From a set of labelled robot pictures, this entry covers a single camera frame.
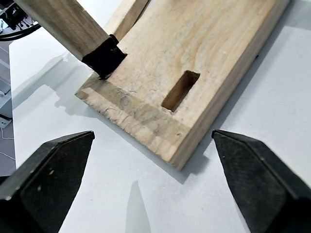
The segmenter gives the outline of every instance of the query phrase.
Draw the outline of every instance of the mortise hole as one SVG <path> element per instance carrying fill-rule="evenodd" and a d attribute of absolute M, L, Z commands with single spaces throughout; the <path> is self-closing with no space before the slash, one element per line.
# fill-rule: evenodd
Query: mortise hole
<path fill-rule="evenodd" d="M 175 112 L 199 77 L 200 74 L 187 70 L 164 99 L 162 107 Z"/>

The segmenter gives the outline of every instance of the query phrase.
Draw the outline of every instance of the wooden dowel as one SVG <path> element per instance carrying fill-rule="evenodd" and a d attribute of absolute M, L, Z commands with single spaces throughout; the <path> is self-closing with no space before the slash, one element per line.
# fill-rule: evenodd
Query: wooden dowel
<path fill-rule="evenodd" d="M 124 59 L 111 37 L 76 0 L 15 2 L 102 78 L 109 76 Z"/>

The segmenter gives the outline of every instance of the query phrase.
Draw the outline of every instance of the black tape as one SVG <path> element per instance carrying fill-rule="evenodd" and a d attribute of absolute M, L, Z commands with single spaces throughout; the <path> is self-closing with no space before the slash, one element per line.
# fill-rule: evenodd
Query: black tape
<path fill-rule="evenodd" d="M 93 52 L 86 55 L 82 62 L 98 73 L 101 79 L 108 79 L 127 56 L 117 47 L 117 43 L 116 37 L 110 35 L 109 39 L 105 40 Z"/>

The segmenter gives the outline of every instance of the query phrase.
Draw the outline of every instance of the white table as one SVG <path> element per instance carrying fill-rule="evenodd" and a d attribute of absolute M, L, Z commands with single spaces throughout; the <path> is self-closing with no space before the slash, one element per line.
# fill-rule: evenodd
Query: white table
<path fill-rule="evenodd" d="M 104 26 L 121 0 L 80 0 Z M 182 172 L 74 96 L 91 74 L 44 29 L 10 46 L 20 166 L 43 142 L 93 130 L 81 189 L 61 233 L 248 232 L 211 130 Z M 297 0 L 212 129 L 260 139 L 311 185 L 311 2 Z"/>

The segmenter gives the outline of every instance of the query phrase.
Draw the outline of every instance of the wood grain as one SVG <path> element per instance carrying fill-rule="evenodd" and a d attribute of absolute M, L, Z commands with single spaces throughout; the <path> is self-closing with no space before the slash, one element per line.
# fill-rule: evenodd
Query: wood grain
<path fill-rule="evenodd" d="M 80 61 L 109 38 L 76 0 L 15 2 Z"/>
<path fill-rule="evenodd" d="M 288 3 L 156 1 L 119 43 L 128 55 L 108 81 L 94 74 L 76 95 L 181 169 Z M 174 112 L 162 107 L 187 70 L 200 77 Z"/>
<path fill-rule="evenodd" d="M 149 0 L 123 0 L 105 25 L 105 30 L 119 41 L 136 23 Z"/>

